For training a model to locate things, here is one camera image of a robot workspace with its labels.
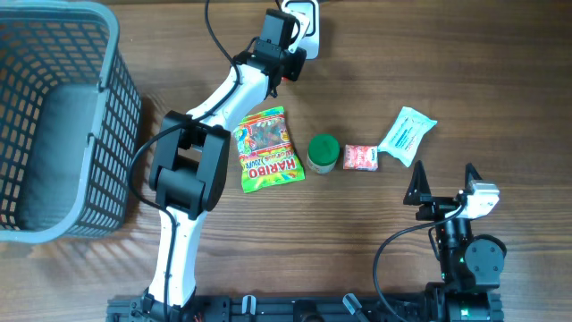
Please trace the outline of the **green lid jar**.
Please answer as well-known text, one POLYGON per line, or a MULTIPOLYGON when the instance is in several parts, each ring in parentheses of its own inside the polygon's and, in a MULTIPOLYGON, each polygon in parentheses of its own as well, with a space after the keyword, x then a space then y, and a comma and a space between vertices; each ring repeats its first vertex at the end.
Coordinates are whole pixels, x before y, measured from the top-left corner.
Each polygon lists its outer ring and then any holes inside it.
POLYGON ((307 163, 317 174, 327 174, 335 167, 340 143, 331 134, 318 134, 310 142, 307 151, 307 163))

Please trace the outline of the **grey plastic shopping basket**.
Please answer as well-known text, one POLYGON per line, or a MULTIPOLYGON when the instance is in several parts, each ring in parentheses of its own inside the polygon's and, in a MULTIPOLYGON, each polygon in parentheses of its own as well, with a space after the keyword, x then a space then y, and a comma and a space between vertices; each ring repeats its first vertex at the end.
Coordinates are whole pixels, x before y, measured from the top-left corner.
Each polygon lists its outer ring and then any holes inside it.
POLYGON ((114 13, 1 4, 1 239, 101 238, 124 222, 140 96, 114 13))

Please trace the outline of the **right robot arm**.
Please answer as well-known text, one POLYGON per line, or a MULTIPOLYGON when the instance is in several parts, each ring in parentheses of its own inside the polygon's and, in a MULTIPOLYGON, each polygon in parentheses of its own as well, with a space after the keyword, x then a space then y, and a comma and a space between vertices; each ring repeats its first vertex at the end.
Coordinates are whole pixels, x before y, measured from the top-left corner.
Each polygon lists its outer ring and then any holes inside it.
POLYGON ((435 197, 423 163, 415 163, 403 199, 417 206, 416 220, 431 224, 433 253, 442 272, 429 283, 420 301, 421 321, 502 321, 500 287, 506 245, 490 234, 475 235, 471 223, 489 215, 500 200, 496 184, 482 179, 472 164, 465 169, 465 188, 454 197, 435 197))

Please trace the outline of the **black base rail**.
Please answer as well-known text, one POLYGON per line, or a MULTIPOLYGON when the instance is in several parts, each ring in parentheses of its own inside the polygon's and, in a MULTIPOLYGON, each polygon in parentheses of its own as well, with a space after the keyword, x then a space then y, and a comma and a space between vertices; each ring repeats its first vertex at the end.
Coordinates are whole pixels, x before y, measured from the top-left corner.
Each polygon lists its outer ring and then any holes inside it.
POLYGON ((425 299, 402 294, 388 299, 395 314, 373 297, 242 298, 198 296, 186 308, 171 309, 171 321, 502 321, 500 296, 461 295, 425 299))

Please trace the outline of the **light blue tissue pack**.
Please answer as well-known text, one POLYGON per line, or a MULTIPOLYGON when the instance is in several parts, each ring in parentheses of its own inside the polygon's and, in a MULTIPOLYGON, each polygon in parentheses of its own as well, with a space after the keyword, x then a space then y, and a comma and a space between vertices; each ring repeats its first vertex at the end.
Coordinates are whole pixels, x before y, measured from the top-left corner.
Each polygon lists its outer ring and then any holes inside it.
POLYGON ((437 123, 416 109, 403 106, 377 150, 390 154, 405 167, 410 167, 422 138, 437 123))

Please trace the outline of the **small red snack box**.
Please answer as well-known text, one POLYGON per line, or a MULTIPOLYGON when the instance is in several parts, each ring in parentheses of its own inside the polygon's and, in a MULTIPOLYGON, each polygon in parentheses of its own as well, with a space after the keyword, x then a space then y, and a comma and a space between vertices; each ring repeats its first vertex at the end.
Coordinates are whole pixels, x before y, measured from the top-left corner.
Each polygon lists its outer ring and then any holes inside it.
POLYGON ((376 171, 378 169, 376 146, 346 145, 344 148, 343 169, 376 171))

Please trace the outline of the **white barcode scanner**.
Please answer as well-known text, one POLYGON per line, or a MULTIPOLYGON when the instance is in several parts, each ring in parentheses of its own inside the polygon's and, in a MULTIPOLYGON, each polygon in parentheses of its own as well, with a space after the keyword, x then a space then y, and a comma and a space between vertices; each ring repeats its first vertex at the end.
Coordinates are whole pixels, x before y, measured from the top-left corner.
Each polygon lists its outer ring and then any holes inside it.
MULTIPOLYGON (((307 59, 313 60, 318 57, 319 44, 320 44, 320 8, 316 0, 284 0, 281 4, 281 9, 286 13, 286 10, 298 11, 304 13, 309 17, 310 23, 305 37, 302 38, 298 48, 303 48, 307 51, 307 59)), ((293 42, 294 33, 297 31, 297 26, 294 23, 292 37, 290 43, 293 42)))

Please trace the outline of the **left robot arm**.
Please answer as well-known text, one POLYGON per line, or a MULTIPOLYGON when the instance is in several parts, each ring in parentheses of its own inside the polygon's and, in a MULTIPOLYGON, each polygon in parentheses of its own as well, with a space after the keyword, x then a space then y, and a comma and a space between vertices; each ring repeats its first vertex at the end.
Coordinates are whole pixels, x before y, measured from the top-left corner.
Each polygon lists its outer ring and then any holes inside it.
POLYGON ((145 318, 190 321, 196 308, 195 268, 207 214, 223 194, 231 132, 283 79, 295 81, 319 34, 316 9, 269 9, 261 34, 230 60, 220 87, 201 105, 169 112, 160 132, 149 186, 161 220, 156 272, 142 297, 145 318))

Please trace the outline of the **Haribo gummy candy bag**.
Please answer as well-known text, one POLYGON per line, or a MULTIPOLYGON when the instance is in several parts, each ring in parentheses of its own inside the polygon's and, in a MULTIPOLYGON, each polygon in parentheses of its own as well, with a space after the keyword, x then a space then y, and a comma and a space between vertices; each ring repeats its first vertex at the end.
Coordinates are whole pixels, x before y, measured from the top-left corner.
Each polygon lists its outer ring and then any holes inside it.
POLYGON ((290 140, 283 106, 244 117, 233 135, 245 193, 306 179, 290 140))

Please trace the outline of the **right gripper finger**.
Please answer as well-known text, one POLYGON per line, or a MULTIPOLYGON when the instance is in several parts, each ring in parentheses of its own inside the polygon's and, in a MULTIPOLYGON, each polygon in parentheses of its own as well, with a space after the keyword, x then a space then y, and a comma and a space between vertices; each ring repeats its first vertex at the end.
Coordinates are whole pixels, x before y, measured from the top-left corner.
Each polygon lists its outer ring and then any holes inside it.
POLYGON ((421 206, 432 200, 432 193, 428 184, 423 162, 415 162, 412 177, 405 193, 403 204, 409 206, 421 206))
POLYGON ((481 175, 477 172, 472 163, 467 163, 465 167, 465 187, 464 191, 473 192, 474 185, 482 181, 481 175))

